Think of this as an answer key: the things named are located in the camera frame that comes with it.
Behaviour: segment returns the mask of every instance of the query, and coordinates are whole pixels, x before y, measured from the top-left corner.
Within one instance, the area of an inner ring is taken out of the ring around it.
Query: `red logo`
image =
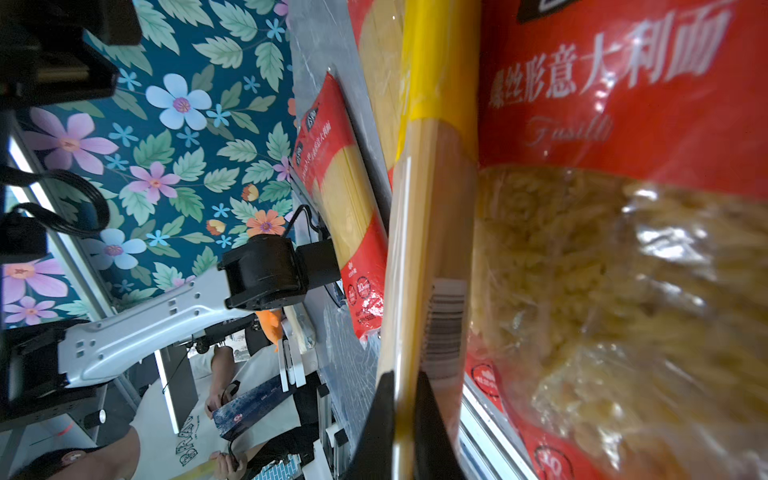
[[[361,298],[368,298],[368,295],[371,294],[371,283],[364,276],[357,279],[357,293],[360,294]]]
[[[351,283],[346,286],[346,299],[349,301],[350,305],[357,303],[357,292]]]
[[[472,379],[484,394],[495,399],[498,398],[498,387],[496,386],[496,377],[493,374],[493,368],[490,365],[481,363],[472,367]]]
[[[574,480],[574,467],[563,452],[542,445],[536,448],[533,457],[545,480]]]

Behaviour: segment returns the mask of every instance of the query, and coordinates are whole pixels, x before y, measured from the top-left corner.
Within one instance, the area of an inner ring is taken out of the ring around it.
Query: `blue box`
[[[284,392],[278,375],[236,397],[214,412],[219,436],[232,442],[283,403],[295,389],[295,386],[291,386]]]

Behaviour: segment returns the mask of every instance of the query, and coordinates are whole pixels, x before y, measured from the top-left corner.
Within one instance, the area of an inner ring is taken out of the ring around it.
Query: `barcode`
[[[422,345],[422,369],[432,381],[453,379],[462,369],[459,357],[466,298],[463,280],[438,278],[432,284]]]

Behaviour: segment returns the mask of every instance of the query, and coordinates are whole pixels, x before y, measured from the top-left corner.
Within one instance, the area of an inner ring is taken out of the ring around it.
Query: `pasta package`
[[[393,176],[378,368],[379,376],[394,372],[393,478],[413,478],[420,371],[447,433],[455,439],[458,432],[477,182],[479,6],[409,0],[406,13],[413,58],[401,69],[409,102]]]
[[[330,230],[353,328],[364,342],[382,322],[387,237],[341,89],[330,73],[302,119],[292,162]]]
[[[405,0],[349,0],[352,30],[366,78],[373,117],[384,153],[389,182],[399,157],[402,116],[400,68],[402,64]]]
[[[768,4],[486,2],[472,332],[541,478],[762,478]]]

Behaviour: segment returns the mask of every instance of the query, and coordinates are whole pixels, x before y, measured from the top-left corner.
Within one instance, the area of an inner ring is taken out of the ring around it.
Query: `fusilli pasta bag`
[[[406,2],[349,0],[347,6],[389,182],[392,183],[404,94],[400,66]]]
[[[382,322],[387,238],[331,74],[302,119],[292,162],[330,230],[353,328],[365,341]]]
[[[768,460],[768,4],[484,4],[472,331],[542,478]]]

